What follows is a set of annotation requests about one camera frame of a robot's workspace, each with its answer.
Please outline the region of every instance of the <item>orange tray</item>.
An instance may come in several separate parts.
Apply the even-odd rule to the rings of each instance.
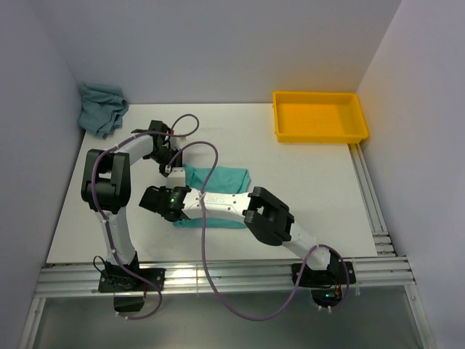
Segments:
[[[368,138],[355,93],[273,92],[275,134],[287,143],[359,143]]]

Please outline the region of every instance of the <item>purple cable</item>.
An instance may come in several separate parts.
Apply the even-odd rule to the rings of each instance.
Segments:
[[[170,135],[168,133],[163,133],[163,132],[157,132],[157,131],[146,131],[146,132],[140,132],[138,134],[135,134],[133,137],[130,137],[126,140],[124,140],[123,142],[119,143],[118,145],[112,147],[112,148],[109,148],[105,151],[103,151],[98,157],[97,159],[95,160],[95,163],[94,163],[94,166],[92,167],[92,178],[91,178],[91,191],[92,191],[92,199],[94,200],[94,205],[95,205],[95,208],[97,209],[97,211],[102,215],[102,218],[103,220],[105,221],[105,230],[106,230],[106,233],[107,233],[107,237],[108,237],[108,244],[110,245],[110,248],[111,248],[111,251],[113,253],[113,256],[115,257],[115,261],[118,263],[119,267],[124,270],[126,273],[128,273],[130,276],[133,276],[137,279],[139,279],[140,281],[142,282],[145,282],[146,284],[150,285],[154,290],[157,291],[158,293],[158,304],[155,306],[155,308],[150,311],[149,313],[145,314],[145,315],[141,315],[141,316],[126,316],[124,314],[121,314],[119,313],[118,315],[123,317],[123,318],[127,318],[129,320],[140,320],[140,319],[143,319],[143,318],[148,318],[149,316],[152,316],[161,306],[161,300],[162,300],[162,296],[161,296],[161,290],[151,281],[147,280],[146,278],[143,278],[139,275],[137,275],[136,273],[130,271],[128,268],[126,268],[124,266],[124,264],[122,263],[122,261],[120,260],[119,256],[118,256],[118,253],[116,251],[116,247],[115,247],[115,243],[113,241],[113,237],[111,235],[111,229],[110,229],[110,223],[108,222],[108,216],[103,212],[102,210],[102,207],[100,207],[100,204],[98,202],[98,199],[97,199],[97,192],[95,190],[95,180],[97,178],[97,169],[98,169],[98,166],[99,166],[99,163],[101,162],[101,160],[103,159],[103,157],[113,151],[116,151],[118,150],[120,147],[122,146],[125,146],[126,144],[132,142],[133,140],[139,138],[139,137],[142,137],[142,136],[145,136],[145,135],[160,135],[160,136],[167,136],[167,137],[187,137],[187,136],[190,136],[191,134],[193,134],[195,131],[197,131],[199,125],[200,125],[200,122],[198,120],[198,117],[193,115],[193,114],[185,114],[183,116],[180,116],[174,123],[173,123],[173,126],[177,124],[177,122],[187,116],[190,116],[190,117],[193,117],[195,119],[195,121],[197,122],[195,128],[193,131],[185,134],[185,135]]]
[[[205,191],[205,187],[206,187],[206,184],[207,182],[209,181],[211,175],[213,174],[213,171],[215,170],[215,168],[217,167],[217,164],[218,164],[218,150],[217,150],[217,147],[215,147],[213,144],[211,144],[210,142],[206,142],[206,141],[202,141],[202,140],[199,140],[199,141],[196,141],[196,142],[192,142],[192,143],[189,143],[187,145],[185,145],[184,147],[182,147],[181,149],[179,149],[179,151],[173,156],[173,158],[171,159],[171,161],[169,162],[168,166],[171,166],[171,164],[174,162],[174,160],[187,148],[193,146],[193,145],[197,145],[197,144],[204,144],[204,145],[208,145],[210,148],[213,149],[213,151],[215,152],[215,160],[214,160],[214,163],[213,163],[213,166],[211,167],[210,169],[210,172],[209,174],[206,176],[205,180],[203,181],[203,184],[202,184],[202,188],[201,188],[201,193],[203,193]],[[346,296],[347,296],[347,292],[349,291],[349,285],[350,285],[350,280],[349,280],[349,271],[347,270],[347,266],[346,264],[344,263],[344,259],[342,258],[342,256],[335,250],[333,249],[332,247],[328,246],[328,245],[325,245],[325,244],[320,244],[320,245],[314,245],[308,252],[307,254],[305,255],[305,258],[302,260],[302,266],[300,267],[300,271],[299,271],[299,275],[297,276],[297,280],[296,280],[296,283],[294,285],[294,288],[292,289],[292,292],[291,294],[289,295],[288,299],[283,303],[283,305],[280,306],[280,308],[275,311],[274,313],[268,315],[268,316],[263,316],[263,317],[256,317],[256,316],[250,316],[250,315],[247,315],[247,314],[244,314],[244,313],[241,313],[239,310],[237,310],[236,308],[234,308],[234,306],[227,300],[227,298],[221,294],[217,287],[215,286],[214,282],[213,282],[213,279],[211,278],[210,276],[210,273],[209,273],[209,268],[208,268],[208,265],[207,265],[207,262],[206,262],[206,252],[205,252],[205,245],[206,245],[206,208],[205,208],[205,203],[203,202],[203,196],[200,197],[199,199],[200,201],[200,204],[201,204],[201,209],[202,209],[202,238],[201,238],[201,253],[202,253],[202,265],[203,265],[203,271],[205,272],[205,276],[207,278],[207,280],[209,281],[209,284],[210,284],[210,287],[211,289],[213,289],[213,292],[215,293],[215,295],[219,298],[219,300],[223,303],[223,305],[229,310],[231,311],[232,313],[234,313],[235,315],[239,316],[240,318],[244,318],[246,320],[249,320],[249,321],[267,321],[267,320],[270,320],[278,315],[280,315],[286,308],[287,306],[289,305],[289,303],[292,301],[292,299],[294,298],[294,295],[296,294],[297,292],[297,289],[299,288],[299,283],[300,283],[300,280],[302,278],[302,275],[304,273],[304,269],[305,269],[305,265],[307,264],[307,260],[310,258],[310,256],[312,255],[312,253],[318,248],[318,247],[325,247],[326,249],[329,249],[330,251],[334,252],[336,254],[336,256],[339,258],[339,260],[342,262],[342,265],[344,266],[344,272],[345,272],[345,276],[346,276],[346,280],[347,280],[347,284],[346,284],[346,289],[345,289],[345,293],[342,297],[342,299],[339,301],[338,304],[336,304],[335,306],[331,307],[331,308],[336,308],[338,306],[340,306],[343,301],[346,299]]]

